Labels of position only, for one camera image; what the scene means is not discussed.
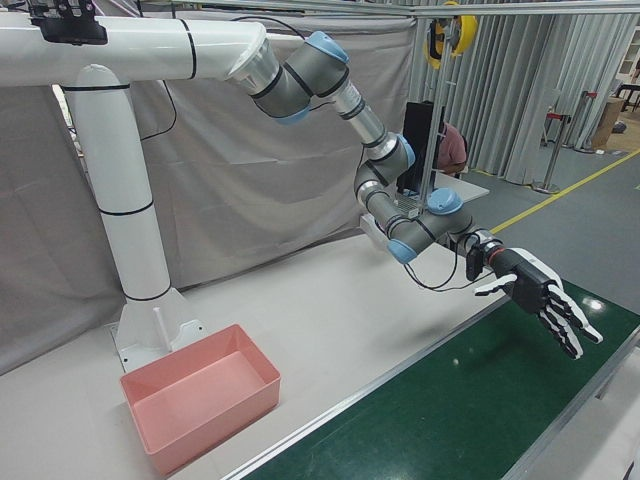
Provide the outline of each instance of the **computer monitor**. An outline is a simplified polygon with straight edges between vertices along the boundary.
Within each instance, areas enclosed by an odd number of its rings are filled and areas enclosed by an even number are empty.
[[[407,142],[409,142],[409,145],[411,145],[411,148],[416,154],[416,162],[411,168],[409,168],[409,170],[398,177],[396,186],[398,188],[398,192],[400,193],[402,193],[405,189],[412,190],[414,192],[420,191],[432,115],[432,102],[407,103],[407,110],[404,114],[404,127],[402,129],[402,135],[407,139]],[[442,113],[440,115],[441,127],[444,125],[443,116],[444,108],[442,109]],[[437,146],[435,151],[435,158],[438,158]]]

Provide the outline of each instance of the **black mounting bracket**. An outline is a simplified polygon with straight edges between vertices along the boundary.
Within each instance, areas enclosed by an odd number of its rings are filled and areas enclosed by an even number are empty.
[[[47,42],[71,45],[105,45],[107,31],[95,20],[91,0],[54,0],[57,16],[47,16],[44,5],[33,8],[31,23],[40,27]]]

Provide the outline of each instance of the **person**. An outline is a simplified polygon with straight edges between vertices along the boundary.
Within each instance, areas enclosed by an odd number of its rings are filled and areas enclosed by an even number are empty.
[[[444,122],[443,135],[438,148],[438,170],[453,176],[467,166],[465,140],[458,129],[447,122]]]
[[[640,58],[636,63],[636,70],[633,72],[633,75],[631,75],[631,83],[636,83],[638,81],[638,76],[640,76]]]

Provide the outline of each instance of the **cardboard box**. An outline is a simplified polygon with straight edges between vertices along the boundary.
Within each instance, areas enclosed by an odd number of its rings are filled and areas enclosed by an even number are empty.
[[[591,148],[602,148],[606,145],[607,140],[609,140],[609,136],[611,135],[611,130],[618,120],[618,115],[620,115],[620,112],[622,111],[623,105],[623,98],[609,97],[607,99],[607,104],[605,105],[602,116],[600,117],[596,133],[594,133],[591,138]]]

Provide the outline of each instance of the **white pillar base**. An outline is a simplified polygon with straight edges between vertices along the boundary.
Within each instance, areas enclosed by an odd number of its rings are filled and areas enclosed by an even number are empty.
[[[208,335],[189,302],[175,288],[148,301],[127,300],[112,334],[125,372],[130,372]]]

